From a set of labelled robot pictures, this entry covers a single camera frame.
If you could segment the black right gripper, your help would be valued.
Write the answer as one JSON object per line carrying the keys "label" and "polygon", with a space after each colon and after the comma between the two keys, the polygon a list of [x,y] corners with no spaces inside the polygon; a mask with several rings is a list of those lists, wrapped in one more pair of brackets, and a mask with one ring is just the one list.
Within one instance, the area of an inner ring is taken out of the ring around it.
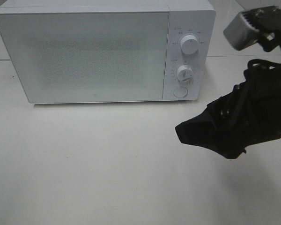
{"label": "black right gripper", "polygon": [[281,138],[281,63],[251,60],[244,77],[208,110],[175,127],[181,143],[235,159],[248,146]]}

